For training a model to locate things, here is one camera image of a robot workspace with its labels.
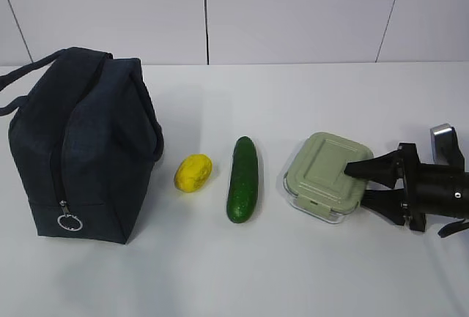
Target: lunch bag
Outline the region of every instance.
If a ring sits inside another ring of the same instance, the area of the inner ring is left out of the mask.
[[[0,91],[52,65],[27,96],[8,136],[40,236],[126,243],[163,152],[139,59],[68,48],[0,77]]]

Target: green cucumber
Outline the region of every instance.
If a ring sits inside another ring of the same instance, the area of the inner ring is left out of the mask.
[[[226,214],[233,223],[244,223],[254,212],[259,188],[256,147],[247,136],[234,146],[232,178],[229,182]]]

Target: food container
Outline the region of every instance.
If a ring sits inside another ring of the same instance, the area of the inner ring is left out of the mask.
[[[348,162],[373,158],[359,143],[329,133],[313,134],[284,176],[295,208],[329,223],[340,223],[360,203],[366,181],[344,174]]]

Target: yellow lemon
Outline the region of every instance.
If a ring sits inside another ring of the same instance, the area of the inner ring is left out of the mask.
[[[174,175],[174,185],[179,190],[192,193],[204,185],[212,173],[212,161],[204,154],[192,154],[179,166]]]

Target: container lid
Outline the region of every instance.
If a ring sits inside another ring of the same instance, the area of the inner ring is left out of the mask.
[[[285,175],[285,185],[302,210],[327,218],[330,211],[351,213],[360,203],[366,181],[344,174],[348,162],[373,158],[360,143],[329,133],[313,134]]]

